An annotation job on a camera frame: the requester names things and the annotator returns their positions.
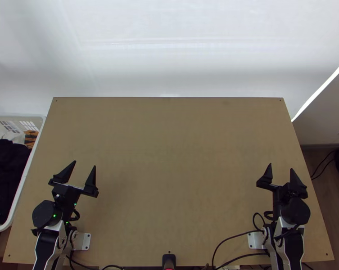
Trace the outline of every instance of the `tabletop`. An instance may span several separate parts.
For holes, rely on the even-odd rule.
[[[273,183],[294,168],[308,187],[311,218],[303,261],[333,260],[316,194],[280,98],[54,98],[5,251],[5,262],[34,263],[32,211],[52,200],[53,174],[73,160],[69,184],[84,186],[96,165],[98,198],[81,196],[74,222],[92,234],[74,258],[91,266],[209,263],[224,238],[253,230],[252,215],[272,210],[256,181],[272,162]],[[247,237],[223,244],[215,264],[253,253]],[[266,256],[236,264],[269,263]]]

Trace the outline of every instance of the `black cable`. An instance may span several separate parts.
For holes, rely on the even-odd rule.
[[[264,217],[270,221],[273,221],[273,211],[264,211]]]
[[[330,151],[328,153],[328,155],[326,155],[326,157],[318,164],[317,168],[314,170],[314,172],[311,175],[311,178],[316,174],[317,170],[319,169],[319,167],[322,165],[322,163],[330,156],[330,154],[334,153],[336,150]]]
[[[76,216],[75,216],[75,217],[69,218],[69,221],[77,221],[77,220],[79,220],[80,217],[81,217],[81,215],[79,214],[79,212],[78,212],[76,209],[74,209],[74,210],[73,210],[73,213],[76,214]]]
[[[217,245],[216,249],[214,250],[213,256],[212,256],[212,270],[214,269],[214,257],[215,257],[215,255],[216,255],[217,250],[218,250],[218,248],[220,247],[220,245],[222,245],[225,241],[231,240],[231,239],[233,239],[233,238],[236,238],[236,237],[239,237],[239,236],[242,236],[242,235],[245,235],[245,234],[249,234],[249,233],[258,232],[258,231],[261,232],[261,230],[251,230],[251,231],[249,231],[249,232],[245,232],[245,233],[241,233],[241,234],[237,234],[237,235],[228,237],[228,238],[224,239],[223,241],[221,241],[221,242]]]
[[[312,173],[311,178],[316,174],[317,170],[318,170],[319,167],[322,165],[322,163],[323,163],[324,161],[326,161],[326,159],[327,159],[332,153],[334,153],[335,151],[337,151],[337,150],[330,151],[330,152],[326,155],[326,157],[318,164],[317,168],[316,168],[316,169],[314,170],[314,172]]]
[[[83,268],[86,268],[86,269],[89,269],[89,270],[98,270],[98,269],[96,269],[96,268],[92,268],[92,267],[89,267],[89,266],[85,266],[85,265],[83,265],[83,264],[81,264],[81,263],[79,263],[79,262],[73,260],[73,259],[71,258],[71,256],[70,256],[70,257],[66,256],[66,257],[69,259],[69,264],[70,264],[70,265],[71,265],[71,262],[74,262],[76,265],[79,265],[79,266],[81,266],[81,267],[83,267]]]
[[[118,268],[118,269],[121,269],[121,270],[124,269],[123,267],[120,267],[120,266],[117,266],[117,265],[107,265],[107,266],[103,267],[101,270],[105,270],[106,268],[109,268],[109,267],[115,267],[115,268]]]
[[[253,217],[252,217],[253,226],[254,226],[257,230],[261,230],[260,228],[258,228],[258,226],[256,225],[256,223],[254,222],[254,219],[255,219],[256,216],[260,216],[260,217],[261,217],[261,219],[262,219],[262,221],[263,221],[263,226],[264,226],[264,224],[265,224],[264,218],[262,217],[261,214],[259,214],[259,213],[257,213],[257,212],[254,213],[254,215],[253,215]]]
[[[239,259],[242,259],[242,258],[245,258],[245,257],[249,257],[249,256],[258,256],[258,255],[267,255],[267,253],[252,253],[252,254],[242,255],[242,256],[234,258],[233,260],[225,262],[220,267],[217,267],[215,270],[221,269],[222,267],[227,266],[227,265],[229,265],[230,263],[232,263],[232,262],[234,262],[236,260],[239,260]]]
[[[315,180],[315,179],[317,179],[319,176],[321,176],[322,173],[324,173],[324,170],[328,167],[328,165],[330,165],[330,163],[331,163],[332,161],[334,161],[334,158],[331,159],[331,160],[324,166],[324,168],[323,168],[323,170],[321,171],[321,173],[320,173],[319,175],[317,175],[316,177],[312,178],[312,180]]]
[[[73,250],[71,251],[70,255],[69,255],[69,258],[67,256],[67,258],[69,259],[69,266],[71,267],[72,270],[75,270],[74,267],[73,267],[73,264],[72,264],[72,256],[73,256]]]
[[[298,229],[299,225],[297,224],[293,228],[290,228],[288,231],[286,231],[284,234],[278,235],[274,237],[274,240],[278,241],[279,239],[282,239],[286,237],[287,235],[290,235],[291,233],[295,232]]]
[[[310,267],[308,264],[306,264],[305,262],[303,262],[303,264],[306,266],[306,267],[308,267],[309,269],[311,269],[311,270],[314,270],[312,267]]]
[[[79,266],[81,266],[81,267],[83,267],[83,268],[86,268],[86,269],[88,269],[88,270],[98,270],[97,268],[92,268],[92,267],[89,267],[89,266],[85,266],[85,265],[83,265],[83,264],[81,264],[81,263],[79,263],[79,262],[73,260],[73,259],[72,259],[72,256],[73,256],[73,251],[71,251],[70,256],[66,256],[66,257],[69,259],[69,265],[71,266],[71,269],[72,269],[72,270],[74,270],[74,267],[73,267],[73,265],[72,265],[72,262],[75,263],[76,265],[79,265]],[[107,266],[103,267],[101,270],[104,270],[104,269],[109,268],[109,267],[115,267],[115,268],[118,268],[118,269],[120,269],[120,270],[124,270],[123,267],[120,267],[120,266],[117,266],[117,265],[107,265]]]

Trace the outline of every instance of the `white wall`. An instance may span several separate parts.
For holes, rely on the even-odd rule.
[[[294,120],[300,144],[339,143],[339,74]]]
[[[283,97],[339,65],[339,0],[0,0],[0,113],[54,96]]]

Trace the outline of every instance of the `wooden floor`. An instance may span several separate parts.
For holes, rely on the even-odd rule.
[[[303,149],[309,173],[312,174],[319,162],[329,153],[327,149]],[[339,270],[339,174],[334,162],[325,172],[313,181],[319,205],[323,214],[325,225],[332,245],[335,260],[308,263],[314,270]],[[14,265],[0,265],[0,269],[14,269]],[[17,270],[30,269],[29,265],[19,265]]]

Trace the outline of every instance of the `white plastic basket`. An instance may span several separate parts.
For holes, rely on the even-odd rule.
[[[34,143],[31,154],[29,155],[27,164],[24,168],[21,180],[20,180],[18,188],[17,188],[17,192],[14,196],[12,206],[11,206],[9,214],[8,214],[8,218],[5,221],[5,223],[0,225],[0,232],[4,231],[8,227],[10,227],[10,225],[12,224],[15,209],[17,208],[18,200],[19,200],[20,194],[22,192],[22,188],[24,186],[24,182],[26,180],[28,170],[29,170],[29,167],[30,167],[31,162],[32,162],[34,152],[36,151],[36,147],[38,145],[38,141],[39,141],[39,138],[40,138],[41,133],[42,133],[44,122],[45,122],[45,116],[42,116],[42,115],[34,115],[34,114],[26,114],[26,115],[20,115],[20,114],[18,114],[18,115],[10,114],[9,115],[8,114],[7,115],[7,114],[0,114],[0,134],[3,133],[3,134],[6,134],[6,136],[10,136],[10,135],[19,135],[19,134],[21,134],[21,133],[23,133],[24,131],[27,131],[27,130],[39,131],[39,134],[36,138],[36,142]]]

